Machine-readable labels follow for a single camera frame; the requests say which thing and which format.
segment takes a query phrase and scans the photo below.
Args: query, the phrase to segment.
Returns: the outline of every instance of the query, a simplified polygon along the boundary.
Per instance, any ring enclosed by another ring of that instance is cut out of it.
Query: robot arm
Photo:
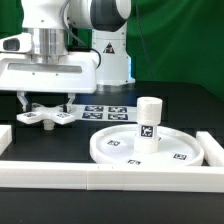
[[[117,31],[131,12],[130,0],[22,0],[23,27],[63,29],[60,11],[66,6],[65,21],[77,28]]]

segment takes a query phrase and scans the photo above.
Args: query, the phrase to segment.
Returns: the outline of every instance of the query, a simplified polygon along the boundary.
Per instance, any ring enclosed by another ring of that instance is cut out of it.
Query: black surface
[[[118,93],[78,95],[75,103],[136,106],[140,96],[163,99],[161,125],[195,136],[207,130],[224,143],[224,103],[194,84],[138,82]],[[30,94],[30,101],[55,106],[63,94]],[[89,139],[119,122],[75,121],[43,131],[42,124],[15,121],[21,110],[13,93],[2,93],[1,123],[14,127],[14,142],[2,160],[92,162]],[[224,223],[224,194],[184,192],[122,192],[41,189],[0,189],[0,223]]]

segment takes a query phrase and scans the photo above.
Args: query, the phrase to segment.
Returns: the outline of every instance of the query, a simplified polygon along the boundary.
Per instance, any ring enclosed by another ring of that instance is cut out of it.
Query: green screen
[[[223,9],[223,0],[132,0],[127,52],[133,77],[197,83],[224,100]],[[1,0],[0,38],[20,33],[22,19],[20,0]],[[90,38],[87,32],[81,36]]]

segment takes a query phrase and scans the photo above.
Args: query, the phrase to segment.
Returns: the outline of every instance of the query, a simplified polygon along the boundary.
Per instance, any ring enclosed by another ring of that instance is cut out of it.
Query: cable
[[[65,9],[66,9],[66,7],[67,7],[67,5],[68,5],[68,3],[70,2],[70,0],[67,0],[63,5],[62,5],[62,7],[61,7],[61,10],[60,10],[60,20],[61,20],[61,24],[62,24],[62,27],[64,28],[64,30],[73,38],[73,39],[75,39],[76,41],[78,41],[82,46],[84,46],[84,47],[88,47],[88,49],[89,50],[91,50],[91,51],[94,51],[94,52],[96,52],[97,54],[98,54],[98,57],[99,57],[99,63],[98,63],[98,65],[97,65],[97,67],[96,68],[99,68],[99,66],[101,65],[101,55],[100,55],[100,52],[99,51],[97,51],[96,49],[94,49],[94,48],[91,48],[91,47],[89,47],[86,43],[84,43],[80,38],[78,38],[75,34],[73,34],[72,32],[71,32],[71,30],[69,29],[69,27],[66,25],[66,23],[65,23],[65,20],[64,20],[64,16],[65,16]]]
[[[149,57],[149,53],[147,51],[145,38],[144,38],[144,35],[143,35],[143,32],[142,32],[142,24],[141,24],[141,21],[140,21],[140,14],[139,14],[139,6],[138,5],[139,5],[138,0],[135,0],[135,10],[136,10],[136,16],[137,16],[137,22],[138,22],[138,28],[139,28],[139,32],[140,32],[142,47],[143,47],[143,50],[144,50],[145,58],[146,58],[147,63],[148,63],[149,71],[152,75],[152,80],[156,81],[155,74],[154,74],[152,66],[151,66],[151,60],[150,60],[150,57]]]

